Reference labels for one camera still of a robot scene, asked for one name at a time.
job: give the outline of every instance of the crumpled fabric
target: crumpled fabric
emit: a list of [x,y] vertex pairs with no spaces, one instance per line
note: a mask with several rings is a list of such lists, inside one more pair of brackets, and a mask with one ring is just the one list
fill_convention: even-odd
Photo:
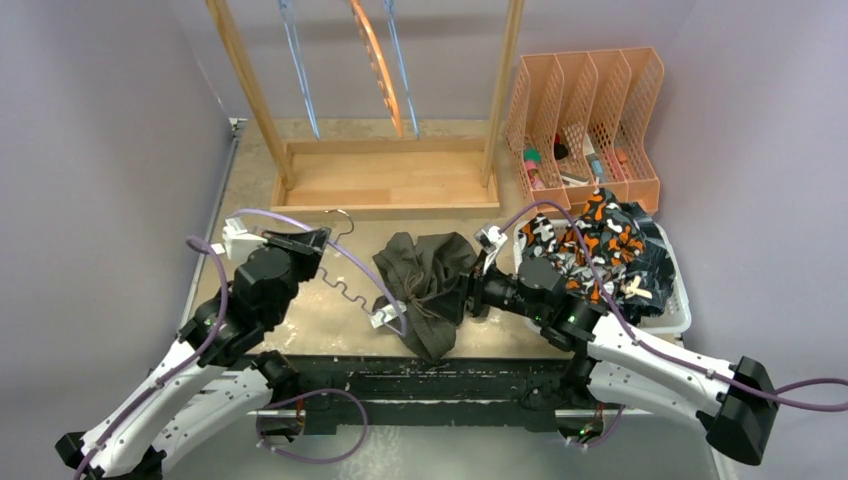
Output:
[[[456,326],[423,304],[449,292],[459,274],[471,268],[477,259],[474,248],[456,232],[422,235],[417,243],[409,233],[398,232],[373,258],[386,288],[407,304],[404,345],[428,362],[438,361],[456,344]],[[387,304],[381,296],[374,308]]]
[[[612,192],[601,188],[589,198],[576,224],[604,289],[623,313],[634,323],[641,315],[661,315],[673,293],[674,267],[651,217],[638,204],[619,204]],[[550,220],[539,214],[519,230],[518,241],[522,260],[548,258],[565,276],[569,291],[591,303],[606,303],[573,229],[557,237]],[[637,276],[638,288],[651,298],[621,291]]]

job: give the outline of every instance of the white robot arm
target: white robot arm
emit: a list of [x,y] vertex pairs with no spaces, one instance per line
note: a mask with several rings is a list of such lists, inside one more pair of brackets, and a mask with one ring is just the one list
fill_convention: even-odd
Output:
[[76,479],[161,478],[232,420],[267,405],[275,392],[288,393],[294,372],[278,352],[260,355],[238,377],[222,375],[283,322],[298,284],[314,278],[329,235],[323,228],[260,237],[228,220],[220,253],[243,263],[226,301],[219,292],[199,306],[162,361],[103,422],[59,440]]

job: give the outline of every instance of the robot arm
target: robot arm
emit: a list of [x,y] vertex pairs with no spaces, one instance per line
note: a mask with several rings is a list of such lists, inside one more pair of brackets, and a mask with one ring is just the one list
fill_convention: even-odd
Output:
[[[228,229],[228,256],[245,261],[229,286],[217,333],[220,292],[197,308],[165,358],[114,413],[87,432],[59,440],[56,449],[66,465],[88,463],[82,478],[161,478],[163,467],[172,466],[229,421],[268,404],[271,386],[291,374],[263,363],[263,368],[254,365],[233,379],[231,388],[201,393],[283,322],[298,284],[315,276],[330,230],[266,231],[260,237],[247,233],[240,222],[230,223]],[[193,355],[196,360],[180,369]],[[107,431],[111,434],[98,443]]]
[[[543,258],[521,263],[518,273],[497,269],[493,256],[505,241],[496,227],[478,235],[477,262],[453,289],[427,303],[459,324],[468,311],[484,316],[495,307],[532,319],[557,348],[575,353],[561,382],[571,395],[629,405],[706,431],[707,442],[749,465],[762,461],[778,406],[714,378],[721,374],[766,393],[775,389],[765,368],[747,357],[736,364],[683,349],[637,328],[625,330],[603,305],[569,293],[562,275]],[[699,366],[685,368],[645,349]]]

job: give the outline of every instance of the wooden base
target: wooden base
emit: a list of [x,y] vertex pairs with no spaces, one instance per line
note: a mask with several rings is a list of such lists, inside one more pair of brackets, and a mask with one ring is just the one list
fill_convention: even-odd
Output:
[[322,140],[284,144],[295,176],[278,176],[271,210],[323,215],[341,208],[357,219],[493,217],[494,174],[481,186],[483,137]]

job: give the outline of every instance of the wire hanger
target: wire hanger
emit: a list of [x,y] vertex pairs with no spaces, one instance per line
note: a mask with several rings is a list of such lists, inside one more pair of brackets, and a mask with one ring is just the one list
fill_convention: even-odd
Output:
[[383,6],[386,8],[386,14],[389,17],[389,35],[392,37],[392,45],[395,47],[395,55],[398,59],[398,70],[400,70],[400,78],[403,81],[403,88],[406,90],[406,103],[409,106],[409,117],[412,119],[412,129],[415,131],[415,138],[420,139],[418,132],[418,121],[415,118],[415,108],[412,106],[412,95],[409,93],[409,82],[406,78],[406,67],[403,65],[403,54],[400,51],[400,41],[398,40],[397,28],[395,27],[395,1],[383,0]]
[[300,91],[303,101],[306,103],[306,113],[309,115],[309,123],[312,125],[312,133],[318,140],[321,132],[318,131],[318,121],[315,119],[315,109],[312,107],[312,94],[309,91],[309,81],[306,78],[306,68],[303,66],[303,52],[300,50],[300,40],[297,36],[297,23],[294,18],[294,9],[291,8],[290,0],[277,0],[280,14],[283,16],[283,25],[286,28],[286,37],[289,39],[289,50],[294,60],[294,68],[297,71],[297,80],[300,82]]

